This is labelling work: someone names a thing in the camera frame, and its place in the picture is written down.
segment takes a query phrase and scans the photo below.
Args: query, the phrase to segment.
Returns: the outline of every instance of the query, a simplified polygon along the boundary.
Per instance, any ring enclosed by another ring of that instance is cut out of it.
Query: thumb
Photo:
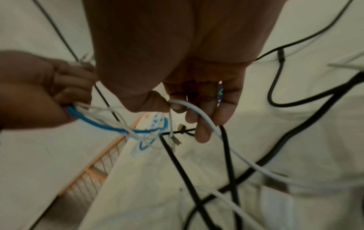
[[[167,100],[157,91],[149,91],[145,94],[130,95],[128,97],[118,96],[120,102],[130,112],[163,112],[167,113],[171,109]]]

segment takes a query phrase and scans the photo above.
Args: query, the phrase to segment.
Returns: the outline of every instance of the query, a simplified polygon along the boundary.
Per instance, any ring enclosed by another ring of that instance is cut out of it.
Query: hand
[[[168,112],[167,101],[151,91],[163,82],[170,98],[188,100],[223,125],[285,1],[84,0],[97,73],[132,112]],[[187,110],[186,121],[198,123],[198,142],[210,139],[212,130],[198,114]]]
[[[0,52],[0,127],[47,128],[74,121],[64,106],[90,103],[96,81],[89,64]]]

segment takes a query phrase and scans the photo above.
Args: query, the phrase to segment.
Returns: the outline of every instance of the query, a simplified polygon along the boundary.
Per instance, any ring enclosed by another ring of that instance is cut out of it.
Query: cable connector
[[[284,49],[280,49],[277,52],[279,63],[283,63],[286,61],[286,57],[284,56]]]

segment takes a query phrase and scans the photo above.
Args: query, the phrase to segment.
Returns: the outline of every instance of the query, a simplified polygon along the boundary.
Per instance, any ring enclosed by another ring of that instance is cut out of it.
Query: white bedsheet
[[[323,28],[345,3],[340,0],[289,1],[264,50]],[[276,102],[285,103],[314,95],[347,81],[355,74],[355,71],[334,70],[325,64],[364,48],[363,8],[363,1],[354,1],[332,30],[287,57],[273,95]],[[298,48],[286,50],[286,55]],[[272,54],[267,60],[275,58],[276,55]],[[270,107],[266,94],[277,69],[277,61],[264,60],[248,68],[239,106],[225,126],[230,145],[254,161],[325,101],[288,109]],[[289,141],[266,167],[303,181],[326,181],[364,172],[363,89],[363,85],[354,88],[322,120]],[[139,128],[145,127],[150,117],[142,121]],[[184,115],[173,114],[175,130],[179,123],[185,123]],[[194,185],[217,189],[228,182],[223,147],[217,137],[213,136],[206,144],[198,144],[187,135],[177,135],[177,138],[182,144],[175,154]],[[134,140],[128,141],[80,230],[89,230],[116,213],[118,217],[114,219],[117,221],[109,221],[110,224],[96,229],[180,229],[181,221],[193,206],[180,175],[164,149],[148,149],[132,156],[130,152],[135,144]],[[236,175],[247,169],[237,157],[232,158]],[[239,193],[242,208],[264,223],[259,209],[261,184],[262,176],[255,173],[239,185]],[[291,191],[302,229],[364,229],[363,189],[321,194],[297,188]],[[204,192],[199,194],[201,197],[206,195]],[[222,229],[233,229],[232,212],[220,201],[209,203],[207,210]],[[197,214],[190,229],[205,228]]]

